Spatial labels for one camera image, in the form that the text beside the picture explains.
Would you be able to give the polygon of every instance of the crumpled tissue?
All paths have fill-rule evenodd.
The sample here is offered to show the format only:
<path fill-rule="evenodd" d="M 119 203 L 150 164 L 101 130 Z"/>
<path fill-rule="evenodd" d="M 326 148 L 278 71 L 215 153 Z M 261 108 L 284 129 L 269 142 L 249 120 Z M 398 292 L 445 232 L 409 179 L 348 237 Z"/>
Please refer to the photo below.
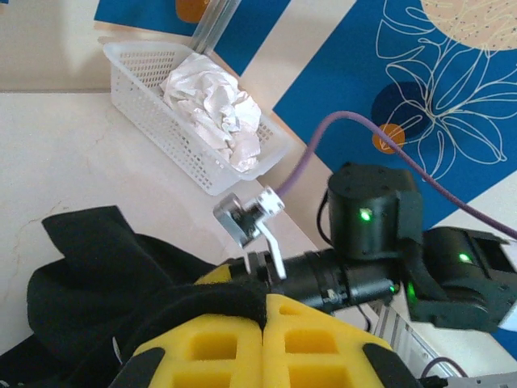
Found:
<path fill-rule="evenodd" d="M 179 111 L 237 171 L 258 163 L 261 110 L 237 79 L 205 55 L 193 53 L 172 70 L 160 87 L 163 100 Z"/>

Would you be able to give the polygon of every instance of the black cloth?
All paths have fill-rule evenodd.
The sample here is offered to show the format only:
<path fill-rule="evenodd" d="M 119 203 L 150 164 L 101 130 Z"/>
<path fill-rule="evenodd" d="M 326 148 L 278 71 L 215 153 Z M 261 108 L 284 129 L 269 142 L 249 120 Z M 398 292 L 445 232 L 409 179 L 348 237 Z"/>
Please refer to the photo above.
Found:
<path fill-rule="evenodd" d="M 214 266 L 135 234 L 116 207 L 52 216 L 43 225 L 64 259 L 29 280 L 34 334 L 0 356 L 0 382 L 101 388 L 121 367 L 114 344 L 124 363 L 140 344 L 202 314 L 266 325 L 262 285 L 193 285 Z"/>

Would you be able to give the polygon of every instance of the yellow foam block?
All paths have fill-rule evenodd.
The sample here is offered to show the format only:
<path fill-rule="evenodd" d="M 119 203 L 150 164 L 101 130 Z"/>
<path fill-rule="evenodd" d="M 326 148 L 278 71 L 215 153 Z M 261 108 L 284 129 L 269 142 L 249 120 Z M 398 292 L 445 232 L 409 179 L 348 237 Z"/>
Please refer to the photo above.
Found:
<path fill-rule="evenodd" d="M 382 388 L 363 353 L 382 339 L 281 295 L 267 325 L 203 315 L 141 345 L 166 351 L 150 388 Z"/>

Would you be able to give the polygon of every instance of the beige circle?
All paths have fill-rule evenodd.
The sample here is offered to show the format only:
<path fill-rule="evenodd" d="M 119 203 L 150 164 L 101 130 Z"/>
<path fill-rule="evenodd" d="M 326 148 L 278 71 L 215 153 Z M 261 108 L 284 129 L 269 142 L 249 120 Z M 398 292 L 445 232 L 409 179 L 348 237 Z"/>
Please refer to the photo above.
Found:
<path fill-rule="evenodd" d="M 446 36 L 490 51 L 517 49 L 517 0 L 422 0 Z"/>

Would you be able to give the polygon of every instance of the white plastic basket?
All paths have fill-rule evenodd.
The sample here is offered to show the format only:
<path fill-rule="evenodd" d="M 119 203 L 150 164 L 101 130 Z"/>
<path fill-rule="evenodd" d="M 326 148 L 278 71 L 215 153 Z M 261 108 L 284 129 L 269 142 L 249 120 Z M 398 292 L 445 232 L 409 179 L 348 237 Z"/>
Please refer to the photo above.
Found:
<path fill-rule="evenodd" d="M 288 151 L 292 140 L 262 115 L 258 128 L 258 165 L 241 173 L 162 100 L 160 84 L 192 50 L 166 42 L 109 43 L 111 101 L 147 137 L 174 160 L 208 194 L 216 196 L 239 180 L 253 180 L 270 170 Z"/>

